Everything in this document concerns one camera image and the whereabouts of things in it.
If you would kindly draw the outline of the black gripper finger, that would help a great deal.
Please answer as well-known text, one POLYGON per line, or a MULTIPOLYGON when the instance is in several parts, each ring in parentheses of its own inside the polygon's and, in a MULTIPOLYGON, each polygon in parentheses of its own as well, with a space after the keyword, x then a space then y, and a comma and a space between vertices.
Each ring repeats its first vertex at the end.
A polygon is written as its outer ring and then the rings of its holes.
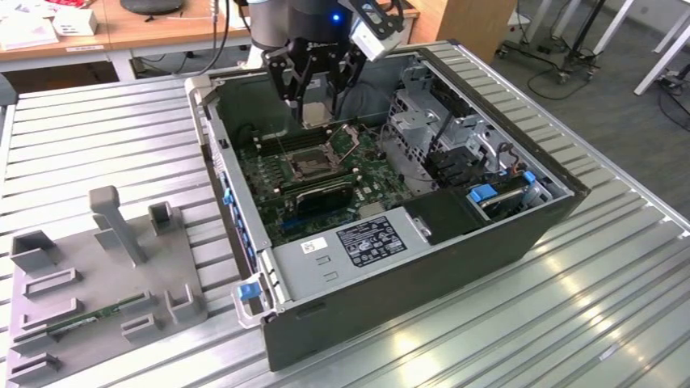
POLYGON ((305 101, 306 86, 311 81, 311 57, 290 47, 279 48, 263 54, 269 76, 283 100, 293 108, 305 101))
POLYGON ((361 50, 350 50, 345 55, 345 63, 333 63, 334 67, 327 74, 329 87, 333 95, 333 117, 339 117, 342 103, 345 101, 345 98, 339 96, 347 94, 351 88, 355 86, 362 75, 366 61, 367 57, 361 50))

